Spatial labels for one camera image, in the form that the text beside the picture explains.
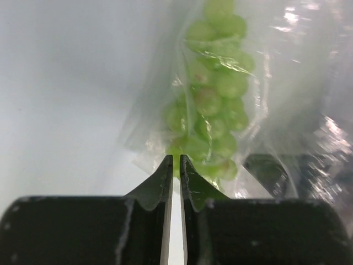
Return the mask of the clear zip top bag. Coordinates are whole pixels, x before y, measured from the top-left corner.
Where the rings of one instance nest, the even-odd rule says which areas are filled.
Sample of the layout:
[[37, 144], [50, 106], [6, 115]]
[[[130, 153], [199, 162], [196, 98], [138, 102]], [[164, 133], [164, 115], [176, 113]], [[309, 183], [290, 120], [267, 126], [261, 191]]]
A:
[[[127, 147], [152, 172], [166, 155], [163, 113], [175, 99], [181, 36], [201, 13], [193, 1], [169, 70], [156, 68], [132, 115]], [[249, 126], [236, 133], [234, 198], [321, 199], [352, 206], [352, 2], [235, 1], [247, 21], [242, 49], [255, 69], [243, 98]]]

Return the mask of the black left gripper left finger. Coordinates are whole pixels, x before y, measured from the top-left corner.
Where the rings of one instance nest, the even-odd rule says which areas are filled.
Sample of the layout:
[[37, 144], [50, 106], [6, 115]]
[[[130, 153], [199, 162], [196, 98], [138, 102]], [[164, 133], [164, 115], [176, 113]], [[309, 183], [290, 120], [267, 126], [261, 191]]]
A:
[[173, 157], [124, 196], [20, 197], [1, 217], [2, 264], [167, 264]]

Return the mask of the green fake grapes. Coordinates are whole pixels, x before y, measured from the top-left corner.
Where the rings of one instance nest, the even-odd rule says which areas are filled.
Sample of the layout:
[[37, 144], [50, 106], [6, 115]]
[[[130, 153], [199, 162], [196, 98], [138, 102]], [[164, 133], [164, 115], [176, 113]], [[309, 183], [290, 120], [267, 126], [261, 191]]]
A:
[[235, 179], [235, 134], [249, 126], [243, 98], [255, 63], [241, 47], [248, 26], [235, 8], [235, 1], [203, 1], [181, 36], [175, 99], [163, 113], [174, 175], [179, 176], [180, 156], [187, 155], [215, 187]]

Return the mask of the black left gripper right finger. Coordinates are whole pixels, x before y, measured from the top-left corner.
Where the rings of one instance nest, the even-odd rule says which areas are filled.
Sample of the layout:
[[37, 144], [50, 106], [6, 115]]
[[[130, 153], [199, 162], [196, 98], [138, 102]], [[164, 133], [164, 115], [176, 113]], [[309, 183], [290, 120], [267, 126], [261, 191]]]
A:
[[180, 157], [186, 264], [351, 264], [352, 241], [318, 199], [231, 199]]

